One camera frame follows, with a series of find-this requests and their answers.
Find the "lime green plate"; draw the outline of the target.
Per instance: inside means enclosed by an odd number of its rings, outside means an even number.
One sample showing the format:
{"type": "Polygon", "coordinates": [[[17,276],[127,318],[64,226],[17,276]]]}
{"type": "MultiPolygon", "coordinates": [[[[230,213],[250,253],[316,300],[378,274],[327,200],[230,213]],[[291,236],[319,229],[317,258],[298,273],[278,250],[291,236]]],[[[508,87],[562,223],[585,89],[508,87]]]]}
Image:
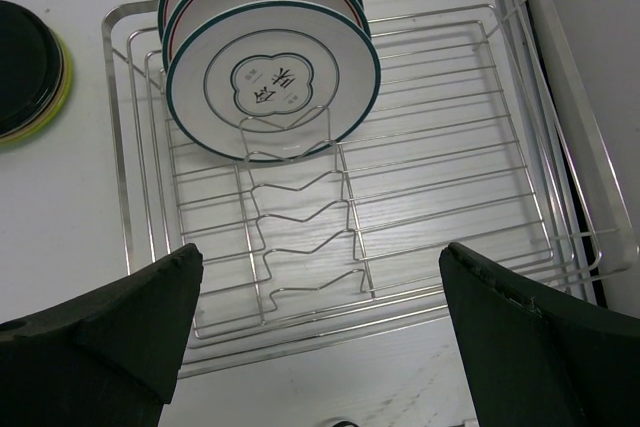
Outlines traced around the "lime green plate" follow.
{"type": "Polygon", "coordinates": [[[62,110],[69,98],[73,84],[73,62],[71,54],[61,37],[55,31],[52,31],[52,33],[62,59],[62,77],[56,93],[47,107],[26,126],[1,137],[2,148],[23,142],[35,136],[41,130],[44,130],[62,110]]]}

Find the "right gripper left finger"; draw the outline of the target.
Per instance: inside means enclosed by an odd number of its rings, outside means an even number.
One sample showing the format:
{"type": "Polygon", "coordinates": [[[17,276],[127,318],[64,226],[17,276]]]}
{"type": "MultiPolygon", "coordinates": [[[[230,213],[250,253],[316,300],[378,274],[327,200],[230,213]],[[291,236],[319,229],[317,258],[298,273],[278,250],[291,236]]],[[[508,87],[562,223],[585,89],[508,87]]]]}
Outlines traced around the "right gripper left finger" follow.
{"type": "Polygon", "coordinates": [[[203,278],[187,244],[1,325],[4,426],[155,426],[172,401],[203,278]]]}

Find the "black plate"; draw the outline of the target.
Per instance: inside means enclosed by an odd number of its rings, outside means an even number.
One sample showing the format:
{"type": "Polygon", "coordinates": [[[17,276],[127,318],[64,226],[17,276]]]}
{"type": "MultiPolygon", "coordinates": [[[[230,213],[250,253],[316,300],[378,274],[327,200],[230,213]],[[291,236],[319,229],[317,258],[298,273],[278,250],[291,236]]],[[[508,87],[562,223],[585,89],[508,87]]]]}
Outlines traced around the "black plate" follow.
{"type": "Polygon", "coordinates": [[[59,86],[63,54],[53,31],[33,12],[1,2],[1,133],[39,114],[59,86]]]}

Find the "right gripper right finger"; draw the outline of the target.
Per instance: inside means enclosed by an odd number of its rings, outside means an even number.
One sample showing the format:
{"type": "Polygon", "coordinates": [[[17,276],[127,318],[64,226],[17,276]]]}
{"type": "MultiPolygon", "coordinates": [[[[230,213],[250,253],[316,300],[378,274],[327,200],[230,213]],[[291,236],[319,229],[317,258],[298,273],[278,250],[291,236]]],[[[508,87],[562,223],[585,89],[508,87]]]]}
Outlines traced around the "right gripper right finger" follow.
{"type": "Polygon", "coordinates": [[[638,425],[638,319],[459,243],[439,267],[480,425],[638,425]]]}

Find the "white plate teal emblem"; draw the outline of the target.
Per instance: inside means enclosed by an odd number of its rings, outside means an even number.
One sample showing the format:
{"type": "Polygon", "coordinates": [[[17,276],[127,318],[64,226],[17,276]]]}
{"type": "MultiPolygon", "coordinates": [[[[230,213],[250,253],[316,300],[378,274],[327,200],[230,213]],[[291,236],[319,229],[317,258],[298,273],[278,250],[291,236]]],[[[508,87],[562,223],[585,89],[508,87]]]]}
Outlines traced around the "white plate teal emblem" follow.
{"type": "Polygon", "coordinates": [[[317,3],[252,2],[192,31],[166,71],[167,108],[196,145],[232,160],[313,155],[354,132],[382,69],[371,36],[317,3]]]}

